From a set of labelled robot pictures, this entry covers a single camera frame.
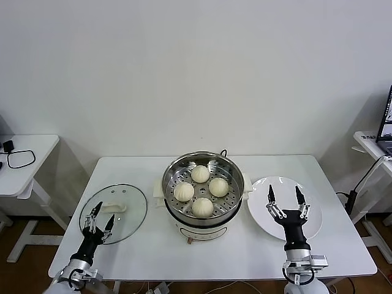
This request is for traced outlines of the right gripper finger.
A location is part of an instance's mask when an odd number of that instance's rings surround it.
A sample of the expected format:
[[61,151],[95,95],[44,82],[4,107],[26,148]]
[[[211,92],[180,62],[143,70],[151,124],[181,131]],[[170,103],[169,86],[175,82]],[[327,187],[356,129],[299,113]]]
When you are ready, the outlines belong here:
[[267,197],[268,197],[268,203],[266,205],[266,209],[268,210],[268,212],[270,213],[272,218],[273,219],[276,219],[276,218],[285,219],[287,217],[287,215],[276,204],[276,198],[275,198],[275,194],[274,194],[273,187],[271,184],[269,185],[269,188],[268,188]]
[[301,192],[298,186],[295,186],[295,192],[296,192],[296,199],[299,205],[300,219],[308,220],[310,205],[306,203],[304,194]]

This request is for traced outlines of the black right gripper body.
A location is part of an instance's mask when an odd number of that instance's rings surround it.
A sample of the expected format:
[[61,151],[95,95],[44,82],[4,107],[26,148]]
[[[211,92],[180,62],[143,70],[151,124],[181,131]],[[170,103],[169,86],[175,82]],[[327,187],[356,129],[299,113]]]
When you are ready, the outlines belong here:
[[281,225],[284,229],[286,244],[284,251],[306,249],[310,250],[310,245],[304,236],[302,226],[307,222],[305,218],[301,218],[299,210],[283,209],[286,217],[276,216],[274,221]]

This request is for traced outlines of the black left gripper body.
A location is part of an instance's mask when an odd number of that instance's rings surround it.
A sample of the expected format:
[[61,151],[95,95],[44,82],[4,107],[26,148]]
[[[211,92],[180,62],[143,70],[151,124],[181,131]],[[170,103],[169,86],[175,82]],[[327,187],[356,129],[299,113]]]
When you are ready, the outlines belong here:
[[98,247],[104,243],[104,233],[101,229],[96,229],[95,232],[90,232],[88,229],[82,231],[83,241],[77,252],[71,256],[71,259],[82,260],[88,264],[93,264],[94,253]]

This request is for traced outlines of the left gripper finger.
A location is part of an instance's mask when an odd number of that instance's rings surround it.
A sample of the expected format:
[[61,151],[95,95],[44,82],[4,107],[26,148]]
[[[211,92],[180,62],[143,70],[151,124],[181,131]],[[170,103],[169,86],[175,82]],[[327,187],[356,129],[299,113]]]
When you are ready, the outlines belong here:
[[90,233],[96,232],[96,217],[102,207],[103,202],[99,202],[91,212],[85,216],[84,229],[87,229]]
[[103,242],[105,242],[105,240],[112,235],[111,231],[114,226],[114,221],[115,221],[115,215],[113,214],[104,228],[103,237],[102,237]]

